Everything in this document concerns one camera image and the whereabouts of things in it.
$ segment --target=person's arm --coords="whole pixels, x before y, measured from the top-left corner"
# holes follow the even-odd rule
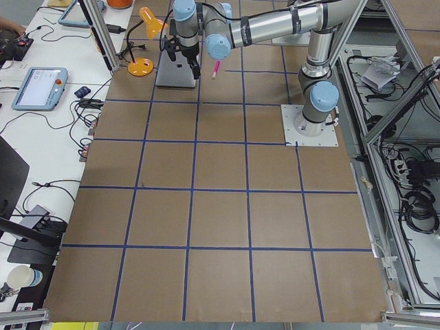
[[[9,19],[0,16],[0,30],[2,29],[15,31],[16,33],[19,34],[19,36],[25,33],[26,31],[26,29],[20,24],[17,24],[13,21],[10,21]]]

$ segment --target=white cup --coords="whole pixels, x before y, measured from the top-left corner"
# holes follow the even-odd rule
[[[34,287],[42,279],[43,273],[39,270],[20,265],[11,270],[6,283],[12,289],[20,289],[21,287]]]

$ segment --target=light blue joint cap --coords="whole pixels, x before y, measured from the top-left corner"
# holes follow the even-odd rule
[[[339,91],[331,82],[320,81],[316,83],[310,92],[312,105],[321,112],[329,112],[338,103]]]
[[[225,11],[225,16],[232,18],[232,6],[228,2],[221,2],[221,7],[223,7],[223,10]]]
[[[231,52],[229,40],[221,34],[210,34],[206,38],[208,54],[215,60],[223,60]]]
[[[173,16],[178,22],[183,22],[191,18],[195,13],[194,0],[175,0],[173,3]]]

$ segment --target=tablet device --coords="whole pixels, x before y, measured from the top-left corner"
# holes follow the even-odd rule
[[[31,67],[15,96],[15,110],[51,111],[59,102],[67,82],[64,67]]]
[[[105,4],[102,0],[96,0],[99,9],[104,10]],[[61,14],[58,23],[66,26],[74,26],[76,28],[88,28],[89,24],[85,19],[83,10],[78,0],[73,0],[69,7]]]

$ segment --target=robotic arm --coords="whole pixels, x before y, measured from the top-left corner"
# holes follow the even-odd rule
[[[268,39],[311,32],[307,59],[301,67],[299,81],[306,105],[295,126],[306,136],[317,136],[325,120],[336,106],[338,90],[327,81],[329,52],[334,32],[339,24],[353,15],[361,0],[295,1],[280,10],[232,18],[228,3],[195,3],[175,0],[174,19],[164,49],[173,60],[182,52],[192,69],[194,79],[200,77],[197,62],[199,36],[206,35],[208,54],[214,59],[226,58],[231,49],[251,46]]]

